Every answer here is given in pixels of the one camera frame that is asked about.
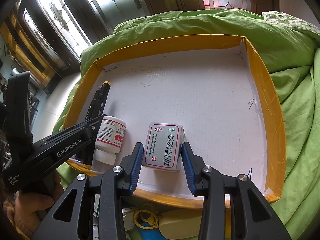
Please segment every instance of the bottle cap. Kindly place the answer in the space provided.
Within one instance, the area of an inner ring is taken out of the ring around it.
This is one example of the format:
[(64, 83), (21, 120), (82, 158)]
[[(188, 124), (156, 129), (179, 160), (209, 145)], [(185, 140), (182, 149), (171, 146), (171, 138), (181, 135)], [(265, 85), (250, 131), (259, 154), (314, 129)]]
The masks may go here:
[(110, 154), (106, 153), (104, 151), (95, 149), (94, 151), (94, 158), (101, 163), (106, 163), (110, 165), (115, 165), (116, 162), (116, 155), (115, 154)]

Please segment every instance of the green blanket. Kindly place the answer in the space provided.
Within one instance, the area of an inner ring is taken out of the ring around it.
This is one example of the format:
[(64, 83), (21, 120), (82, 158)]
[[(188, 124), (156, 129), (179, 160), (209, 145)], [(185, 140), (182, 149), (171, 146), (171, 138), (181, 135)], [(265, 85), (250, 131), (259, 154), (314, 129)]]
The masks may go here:
[[(287, 136), (286, 179), (281, 199), (272, 207), (296, 240), (320, 207), (320, 50), (317, 38), (272, 25), (240, 9), (167, 12), (117, 26), (113, 35), (81, 55), (84, 75), (95, 59), (138, 42), (188, 34), (246, 36), (260, 54), (275, 84)], [(77, 85), (54, 131), (60, 129)]]

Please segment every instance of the blue gripper pad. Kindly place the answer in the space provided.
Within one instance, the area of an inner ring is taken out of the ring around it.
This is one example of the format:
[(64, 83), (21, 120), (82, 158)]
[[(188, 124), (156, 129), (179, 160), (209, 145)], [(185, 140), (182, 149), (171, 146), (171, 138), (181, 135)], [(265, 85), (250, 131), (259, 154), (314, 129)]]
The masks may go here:
[(141, 165), (142, 165), (142, 158), (143, 158), (143, 144), (141, 143), (139, 150), (138, 150), (138, 154), (137, 154), (136, 159), (133, 164), (132, 171), (130, 173), (131, 181), (130, 181), (130, 185), (129, 185), (129, 192), (131, 195), (133, 194), (133, 192), (137, 188)]
[(184, 167), (184, 172), (186, 174), (188, 188), (191, 191), (191, 194), (194, 195), (196, 193), (195, 172), (193, 170), (191, 160), (184, 143), (182, 144), (182, 148), (181, 148), (181, 158), (182, 158), (182, 163)]

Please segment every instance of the human hand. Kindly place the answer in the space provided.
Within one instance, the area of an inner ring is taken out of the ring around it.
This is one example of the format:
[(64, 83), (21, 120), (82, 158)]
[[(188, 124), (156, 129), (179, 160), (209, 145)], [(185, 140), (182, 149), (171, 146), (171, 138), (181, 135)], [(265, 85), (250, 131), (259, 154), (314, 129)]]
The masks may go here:
[(53, 171), (54, 192), (52, 197), (34, 192), (19, 193), (15, 204), (15, 222), (18, 227), (25, 227), (31, 233), (40, 224), (36, 211), (50, 208), (63, 193), (61, 179), (56, 170)]

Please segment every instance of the medicine box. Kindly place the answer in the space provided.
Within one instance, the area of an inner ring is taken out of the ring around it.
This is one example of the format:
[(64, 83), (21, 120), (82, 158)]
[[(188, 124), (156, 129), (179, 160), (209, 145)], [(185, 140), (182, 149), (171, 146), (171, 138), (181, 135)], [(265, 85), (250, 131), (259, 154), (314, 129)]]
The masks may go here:
[(150, 123), (142, 165), (179, 171), (184, 130), (181, 124)]

